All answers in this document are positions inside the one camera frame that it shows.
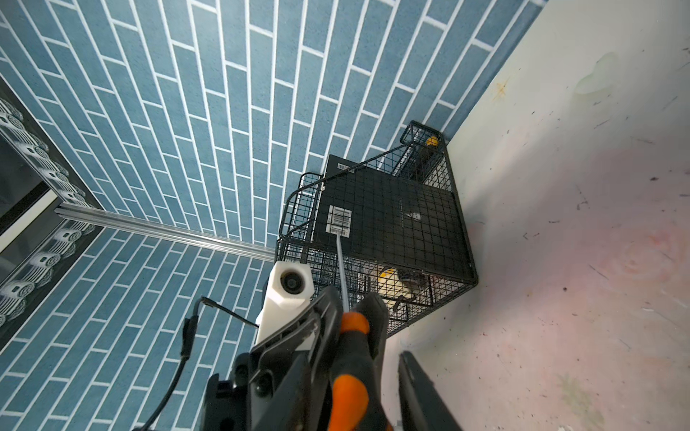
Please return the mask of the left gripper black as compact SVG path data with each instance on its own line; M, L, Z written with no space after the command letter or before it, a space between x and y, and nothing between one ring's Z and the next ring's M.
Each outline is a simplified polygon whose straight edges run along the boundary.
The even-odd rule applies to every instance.
M367 390L364 416L355 430L386 430L381 403L388 309L376 293L353 309L368 323L368 334L351 332L355 372ZM327 288L296 318L250 355L235 359L226 380L212 375L206 387L201 430L316 430L319 427L329 373L334 362L343 315L341 297Z

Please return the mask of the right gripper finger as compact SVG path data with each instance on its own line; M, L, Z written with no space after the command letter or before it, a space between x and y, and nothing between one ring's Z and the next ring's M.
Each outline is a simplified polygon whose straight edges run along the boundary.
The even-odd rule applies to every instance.
M410 351L399 357L398 380L403 430L463 430Z

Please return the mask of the orange black screwdriver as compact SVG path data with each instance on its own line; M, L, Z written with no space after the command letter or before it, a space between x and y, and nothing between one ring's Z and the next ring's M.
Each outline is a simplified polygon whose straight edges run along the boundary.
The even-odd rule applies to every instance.
M364 416L368 402L364 384L354 376L355 342L350 338L350 333L368 334L369 328L364 316L353 311L354 307L344 309L336 356L331 368L332 410L328 425L330 430L355 430L354 427Z

